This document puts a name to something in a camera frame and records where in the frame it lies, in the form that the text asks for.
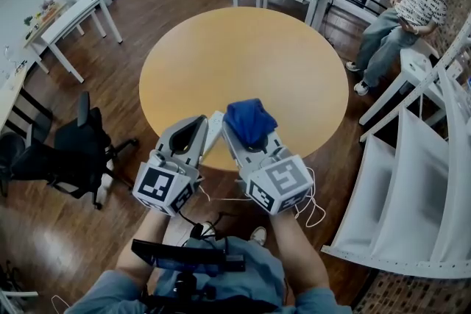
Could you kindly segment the small white desk lamp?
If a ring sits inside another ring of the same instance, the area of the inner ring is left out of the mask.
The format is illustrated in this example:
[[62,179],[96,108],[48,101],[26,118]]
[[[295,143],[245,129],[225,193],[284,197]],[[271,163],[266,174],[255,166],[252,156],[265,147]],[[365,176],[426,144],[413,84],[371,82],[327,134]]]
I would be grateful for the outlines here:
[[27,60],[22,58],[18,52],[9,45],[4,47],[4,57],[13,66],[15,74],[18,74],[27,66]]

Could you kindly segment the blue cloth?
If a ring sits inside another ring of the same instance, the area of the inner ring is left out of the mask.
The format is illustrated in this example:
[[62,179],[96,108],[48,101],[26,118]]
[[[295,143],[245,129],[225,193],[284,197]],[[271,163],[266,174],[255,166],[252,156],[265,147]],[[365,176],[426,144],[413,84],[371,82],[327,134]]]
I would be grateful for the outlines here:
[[240,142],[250,148],[262,147],[268,135],[278,127],[260,99],[247,99],[227,105],[223,118]]

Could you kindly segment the person's right forearm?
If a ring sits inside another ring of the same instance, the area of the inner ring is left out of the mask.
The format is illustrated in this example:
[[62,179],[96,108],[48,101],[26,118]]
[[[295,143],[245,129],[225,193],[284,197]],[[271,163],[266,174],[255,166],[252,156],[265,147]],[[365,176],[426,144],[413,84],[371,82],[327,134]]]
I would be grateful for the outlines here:
[[329,288],[325,264],[305,236],[293,212],[270,217],[286,279],[295,296],[313,288]]

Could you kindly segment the person's left forearm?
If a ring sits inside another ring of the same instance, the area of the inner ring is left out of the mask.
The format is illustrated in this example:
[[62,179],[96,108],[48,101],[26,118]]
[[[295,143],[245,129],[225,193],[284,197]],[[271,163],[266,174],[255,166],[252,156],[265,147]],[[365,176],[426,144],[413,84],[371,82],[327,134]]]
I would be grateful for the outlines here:
[[170,219],[168,215],[150,210],[117,259],[115,269],[140,289],[146,286],[154,270],[153,264],[148,264],[150,253],[156,244],[163,242]]

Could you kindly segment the white power strip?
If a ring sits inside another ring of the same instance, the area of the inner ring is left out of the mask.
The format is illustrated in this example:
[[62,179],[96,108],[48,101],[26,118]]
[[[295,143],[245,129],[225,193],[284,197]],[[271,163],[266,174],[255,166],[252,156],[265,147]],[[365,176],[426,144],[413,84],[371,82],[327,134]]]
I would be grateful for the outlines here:
[[208,121],[208,133],[203,149],[203,157],[213,148],[216,141],[222,134],[222,122],[224,119],[224,113],[221,111],[215,111]]

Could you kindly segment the black office chair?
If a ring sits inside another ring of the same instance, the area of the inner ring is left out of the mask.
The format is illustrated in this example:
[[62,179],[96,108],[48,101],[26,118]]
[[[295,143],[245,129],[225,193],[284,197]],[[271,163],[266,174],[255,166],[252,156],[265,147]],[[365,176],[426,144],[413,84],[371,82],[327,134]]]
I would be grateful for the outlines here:
[[54,145],[39,141],[39,126],[30,124],[25,136],[14,132],[0,135],[0,194],[11,181],[44,181],[48,186],[75,199],[91,193],[93,205],[102,208],[98,200],[100,188],[105,188],[105,176],[132,188],[133,183],[113,173],[113,161],[128,146],[138,146],[131,138],[114,146],[102,124],[98,107],[91,107],[89,92],[80,94],[77,116],[58,128]]

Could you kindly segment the wooden side table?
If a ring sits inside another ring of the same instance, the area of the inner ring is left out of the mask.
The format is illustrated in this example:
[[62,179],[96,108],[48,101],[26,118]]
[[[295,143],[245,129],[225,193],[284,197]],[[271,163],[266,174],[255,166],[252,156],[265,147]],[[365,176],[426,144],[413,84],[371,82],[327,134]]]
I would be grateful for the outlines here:
[[67,3],[54,3],[31,21],[31,28],[25,35],[23,49],[28,51],[34,62],[46,73],[49,69],[42,63],[40,52],[35,48],[42,34],[69,8]]

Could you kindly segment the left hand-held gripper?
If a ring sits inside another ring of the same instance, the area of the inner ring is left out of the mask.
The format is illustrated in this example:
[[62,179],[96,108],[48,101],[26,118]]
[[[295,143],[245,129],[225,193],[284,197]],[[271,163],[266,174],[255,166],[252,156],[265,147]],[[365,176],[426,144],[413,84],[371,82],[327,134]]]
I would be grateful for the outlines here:
[[151,210],[171,217],[178,214],[201,179],[199,159],[208,130],[205,115],[183,119],[167,128],[148,161],[140,164],[133,196]]

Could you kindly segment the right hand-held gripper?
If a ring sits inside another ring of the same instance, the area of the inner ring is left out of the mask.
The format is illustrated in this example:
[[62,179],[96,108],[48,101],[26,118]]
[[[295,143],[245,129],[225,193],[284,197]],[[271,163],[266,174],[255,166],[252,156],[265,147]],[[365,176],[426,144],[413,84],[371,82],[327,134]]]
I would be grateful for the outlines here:
[[281,142],[276,131],[262,142],[262,154],[245,146],[231,126],[222,121],[222,136],[245,193],[263,210],[276,215],[299,204],[314,187],[314,179],[298,154],[292,154]]

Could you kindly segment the black chest-mounted phone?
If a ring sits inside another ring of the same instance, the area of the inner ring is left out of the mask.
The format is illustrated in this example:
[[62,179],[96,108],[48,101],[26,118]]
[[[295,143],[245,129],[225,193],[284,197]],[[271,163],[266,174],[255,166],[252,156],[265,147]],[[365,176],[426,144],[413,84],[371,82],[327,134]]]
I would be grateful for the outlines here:
[[174,292],[179,299],[190,299],[195,295],[214,299],[214,287],[198,289],[196,274],[215,277],[225,273],[239,273],[246,270],[244,256],[229,255],[226,251],[210,245],[208,249],[168,246],[156,244],[150,253],[154,267],[172,270],[178,273]]

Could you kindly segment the person's white shoe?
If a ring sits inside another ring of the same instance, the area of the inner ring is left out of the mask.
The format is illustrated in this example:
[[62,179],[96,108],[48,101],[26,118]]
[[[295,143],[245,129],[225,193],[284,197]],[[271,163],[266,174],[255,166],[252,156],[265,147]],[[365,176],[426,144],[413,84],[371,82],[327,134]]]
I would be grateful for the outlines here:
[[266,236],[266,228],[263,226],[259,226],[252,232],[250,240],[255,241],[260,246],[264,246],[266,242]]

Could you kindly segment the beige curved desk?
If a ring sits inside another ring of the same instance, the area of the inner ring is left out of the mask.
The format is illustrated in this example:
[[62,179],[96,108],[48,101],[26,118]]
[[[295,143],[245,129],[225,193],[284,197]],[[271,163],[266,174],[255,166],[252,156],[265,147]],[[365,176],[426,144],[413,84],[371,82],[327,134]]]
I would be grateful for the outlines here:
[[19,71],[13,72],[0,88],[0,131],[5,127],[13,106],[23,88],[27,67],[23,65]]

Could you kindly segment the white metal shelf rack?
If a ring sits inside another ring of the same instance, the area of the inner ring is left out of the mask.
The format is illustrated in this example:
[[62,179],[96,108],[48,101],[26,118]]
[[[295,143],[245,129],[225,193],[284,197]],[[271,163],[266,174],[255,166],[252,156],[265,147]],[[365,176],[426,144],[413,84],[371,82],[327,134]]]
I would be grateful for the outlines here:
[[[471,135],[446,68],[471,43],[471,13],[413,91],[361,136],[353,194],[325,254],[396,274],[471,278]],[[409,106],[438,82],[442,138]]]

